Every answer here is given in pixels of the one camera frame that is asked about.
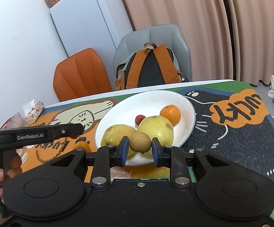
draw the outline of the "yellow fruit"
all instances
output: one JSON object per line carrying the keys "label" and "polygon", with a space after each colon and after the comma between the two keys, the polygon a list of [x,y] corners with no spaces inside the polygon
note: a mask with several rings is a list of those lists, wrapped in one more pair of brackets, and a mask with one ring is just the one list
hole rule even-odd
{"label": "yellow fruit", "polygon": [[[106,145],[118,146],[121,139],[124,136],[127,136],[130,139],[130,137],[134,133],[136,133],[136,130],[131,126],[128,126],[128,125],[112,125],[103,134],[103,137],[101,139],[101,146],[106,146]],[[134,151],[132,151],[129,148],[128,149],[128,157],[130,155],[132,155],[133,153],[134,153]]]}
{"label": "yellow fruit", "polygon": [[171,121],[173,126],[176,125],[181,118],[180,109],[175,105],[167,105],[166,107],[162,108],[160,115]]}
{"label": "yellow fruit", "polygon": [[77,148],[84,148],[86,153],[91,153],[89,144],[84,141],[80,141],[80,142],[76,143],[73,147],[73,150],[77,149]]}
{"label": "yellow fruit", "polygon": [[130,148],[134,152],[146,153],[150,151],[151,146],[152,140],[145,133],[136,132],[130,138]]}
{"label": "yellow fruit", "polygon": [[137,132],[147,134],[150,139],[157,137],[161,146],[172,145],[174,130],[172,123],[163,116],[151,116],[141,121]]}

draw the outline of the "floor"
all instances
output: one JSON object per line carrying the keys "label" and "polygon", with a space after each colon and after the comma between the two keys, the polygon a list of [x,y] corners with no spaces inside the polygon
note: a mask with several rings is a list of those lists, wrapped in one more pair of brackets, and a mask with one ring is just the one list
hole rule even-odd
{"label": "floor", "polygon": [[271,116],[273,116],[274,115],[274,103],[273,103],[273,100],[270,99],[267,95],[267,92],[269,91],[269,87],[265,86],[261,82],[259,82],[258,86],[253,86],[253,88],[258,93],[258,95],[261,97],[263,102],[265,103]]}

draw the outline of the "screw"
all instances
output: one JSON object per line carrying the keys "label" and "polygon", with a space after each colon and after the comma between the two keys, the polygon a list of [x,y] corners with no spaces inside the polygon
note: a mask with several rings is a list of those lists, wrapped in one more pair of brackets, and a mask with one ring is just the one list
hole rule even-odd
{"label": "screw", "polygon": [[146,184],[145,183],[137,183],[138,187],[144,187]]}
{"label": "screw", "polygon": [[181,184],[181,185],[188,184],[189,182],[190,180],[187,177],[177,177],[175,179],[175,183]]}
{"label": "screw", "polygon": [[94,177],[92,179],[92,183],[97,184],[97,185],[101,185],[104,184],[106,182],[106,178],[105,177]]}

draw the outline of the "beige curtain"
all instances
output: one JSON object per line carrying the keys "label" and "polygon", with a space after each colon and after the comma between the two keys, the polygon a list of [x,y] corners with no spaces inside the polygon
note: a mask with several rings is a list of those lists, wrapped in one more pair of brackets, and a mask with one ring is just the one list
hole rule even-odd
{"label": "beige curtain", "polygon": [[193,81],[232,79],[230,33],[223,0],[123,0],[133,27],[172,23],[188,43]]}
{"label": "beige curtain", "polygon": [[236,78],[269,84],[274,74],[274,0],[228,0],[233,21]]}

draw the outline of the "oval white plate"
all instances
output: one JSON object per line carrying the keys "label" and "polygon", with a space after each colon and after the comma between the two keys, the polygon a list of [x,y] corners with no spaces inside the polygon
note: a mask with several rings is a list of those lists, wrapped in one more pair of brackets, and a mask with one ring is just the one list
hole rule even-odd
{"label": "oval white plate", "polygon": [[[95,144],[99,148],[104,132],[112,125],[125,124],[137,129],[135,117],[142,114],[146,117],[159,115],[167,105],[176,105],[181,111],[181,119],[174,126],[173,146],[181,147],[190,136],[196,121],[196,113],[192,103],[184,96],[168,91],[153,90],[133,95],[109,110],[99,122],[95,132]],[[135,153],[126,161],[126,166],[150,164],[153,158]]]}

